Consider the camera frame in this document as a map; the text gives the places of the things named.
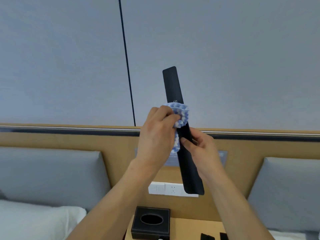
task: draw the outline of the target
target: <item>bed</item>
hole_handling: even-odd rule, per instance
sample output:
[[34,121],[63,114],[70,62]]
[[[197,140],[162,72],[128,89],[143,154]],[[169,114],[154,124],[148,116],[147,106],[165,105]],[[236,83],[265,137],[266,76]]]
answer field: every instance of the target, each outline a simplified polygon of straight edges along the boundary
[[0,239],[63,240],[109,190],[101,152],[0,147]]
[[[279,239],[318,240],[320,160],[266,157],[248,201]],[[283,238],[288,232],[304,238]]]

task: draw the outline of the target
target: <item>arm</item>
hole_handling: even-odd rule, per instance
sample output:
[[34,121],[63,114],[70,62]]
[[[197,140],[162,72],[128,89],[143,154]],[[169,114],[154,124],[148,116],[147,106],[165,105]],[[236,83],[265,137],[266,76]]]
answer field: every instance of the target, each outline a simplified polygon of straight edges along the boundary
[[190,128],[197,145],[185,138],[184,147],[192,154],[200,177],[210,188],[223,225],[230,240],[274,240],[258,219],[242,193],[227,176],[219,158],[214,139]]
[[170,155],[174,146],[173,126],[179,119],[168,106],[150,110],[140,131],[137,157],[67,240],[123,238],[138,201]]

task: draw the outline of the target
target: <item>black object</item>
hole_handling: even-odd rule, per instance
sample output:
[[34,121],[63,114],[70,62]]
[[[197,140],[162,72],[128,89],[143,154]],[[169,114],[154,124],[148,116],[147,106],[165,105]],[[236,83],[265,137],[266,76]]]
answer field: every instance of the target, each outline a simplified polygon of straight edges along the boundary
[[226,233],[223,233],[223,232],[220,233],[220,239],[221,240],[229,240],[228,235]]
[[[183,104],[177,68],[175,66],[170,67],[163,70],[162,74],[168,103],[178,102]],[[189,123],[181,128],[177,128],[177,132],[179,138],[184,137],[192,142]],[[188,194],[204,195],[205,190],[203,188],[202,180],[190,152],[180,143],[180,150],[177,154],[184,190]]]
[[200,240],[215,240],[215,238],[213,236],[210,236],[210,235],[206,235],[206,234],[203,234],[201,233],[201,238]]
[[138,206],[131,235],[133,239],[170,240],[170,209]]

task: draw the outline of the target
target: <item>tissue box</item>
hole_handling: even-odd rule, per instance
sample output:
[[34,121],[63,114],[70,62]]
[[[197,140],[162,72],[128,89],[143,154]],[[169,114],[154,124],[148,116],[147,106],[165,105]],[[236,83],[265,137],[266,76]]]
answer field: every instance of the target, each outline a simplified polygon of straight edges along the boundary
[[133,239],[170,240],[170,209],[137,207],[131,235]]

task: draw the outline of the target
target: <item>white pillow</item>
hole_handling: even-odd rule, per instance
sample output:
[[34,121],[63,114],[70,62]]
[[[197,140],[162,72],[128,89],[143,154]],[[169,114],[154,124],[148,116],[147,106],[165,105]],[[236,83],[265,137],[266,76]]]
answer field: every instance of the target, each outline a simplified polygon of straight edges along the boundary
[[86,210],[77,206],[0,200],[0,239],[64,240],[85,216]]
[[269,231],[275,240],[306,240],[306,234],[293,232]]

